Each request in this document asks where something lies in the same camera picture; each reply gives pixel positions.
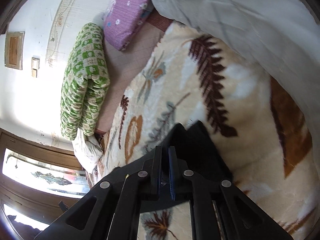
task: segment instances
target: window frame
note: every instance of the window frame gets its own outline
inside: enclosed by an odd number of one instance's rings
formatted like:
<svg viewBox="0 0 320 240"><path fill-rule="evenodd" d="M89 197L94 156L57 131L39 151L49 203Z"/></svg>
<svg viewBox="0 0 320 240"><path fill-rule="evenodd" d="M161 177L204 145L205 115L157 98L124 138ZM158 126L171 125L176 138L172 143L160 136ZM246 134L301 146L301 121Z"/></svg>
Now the window frame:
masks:
<svg viewBox="0 0 320 240"><path fill-rule="evenodd" d="M50 224L62 214L62 210L59 207L60 201L71 207L79 200L30 188L2 174L6 149L44 163L74 170L81 170L82 168L71 151L43 147L40 144L12 136L10 133L0 130L1 206L6 204L30 218Z"/></svg>

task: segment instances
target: pink pillow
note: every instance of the pink pillow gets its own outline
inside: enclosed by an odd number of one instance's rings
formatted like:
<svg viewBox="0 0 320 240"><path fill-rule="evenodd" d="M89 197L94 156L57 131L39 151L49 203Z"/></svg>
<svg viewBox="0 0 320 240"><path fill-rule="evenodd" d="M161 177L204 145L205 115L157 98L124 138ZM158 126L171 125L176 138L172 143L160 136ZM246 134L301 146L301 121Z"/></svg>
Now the pink pillow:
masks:
<svg viewBox="0 0 320 240"><path fill-rule="evenodd" d="M104 22L104 35L117 50L125 50L150 14L150 0L115 0Z"/></svg>

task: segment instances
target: pillow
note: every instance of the pillow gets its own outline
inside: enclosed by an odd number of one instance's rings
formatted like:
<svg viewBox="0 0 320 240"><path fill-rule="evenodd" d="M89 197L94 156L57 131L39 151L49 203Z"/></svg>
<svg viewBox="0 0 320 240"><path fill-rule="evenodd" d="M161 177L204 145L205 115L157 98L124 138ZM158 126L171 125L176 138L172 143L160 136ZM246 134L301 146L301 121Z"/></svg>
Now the pillow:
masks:
<svg viewBox="0 0 320 240"><path fill-rule="evenodd" d="M104 24L105 39L125 50L150 14L150 0L115 0Z"/></svg>
<svg viewBox="0 0 320 240"><path fill-rule="evenodd" d="M74 140L77 128L93 135L110 80L103 52L103 31L86 24L76 38L61 89L61 133Z"/></svg>

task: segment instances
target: green patterned quilt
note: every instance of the green patterned quilt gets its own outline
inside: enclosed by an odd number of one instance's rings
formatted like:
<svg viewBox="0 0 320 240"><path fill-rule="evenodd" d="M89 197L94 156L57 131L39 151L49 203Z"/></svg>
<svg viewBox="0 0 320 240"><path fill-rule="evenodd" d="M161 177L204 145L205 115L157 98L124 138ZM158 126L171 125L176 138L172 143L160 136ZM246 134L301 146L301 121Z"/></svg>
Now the green patterned quilt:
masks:
<svg viewBox="0 0 320 240"><path fill-rule="evenodd" d="M110 85L103 52L103 30L86 24L76 38L61 89L61 133L74 140L77 129L93 135L99 111Z"/></svg>

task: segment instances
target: light switch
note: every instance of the light switch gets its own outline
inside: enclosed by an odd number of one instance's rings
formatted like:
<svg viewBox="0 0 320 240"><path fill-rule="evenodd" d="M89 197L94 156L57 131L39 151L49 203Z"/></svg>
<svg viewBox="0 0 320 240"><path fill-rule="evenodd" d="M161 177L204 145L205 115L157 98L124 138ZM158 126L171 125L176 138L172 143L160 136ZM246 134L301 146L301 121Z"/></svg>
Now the light switch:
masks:
<svg viewBox="0 0 320 240"><path fill-rule="evenodd" d="M37 77L37 75L38 75L38 70L36 70L36 69L31 69L31 76Z"/></svg>
<svg viewBox="0 0 320 240"><path fill-rule="evenodd" d="M31 59L31 68L32 69L38 70L39 69L39 64L40 64L40 59L39 58L33 57Z"/></svg>

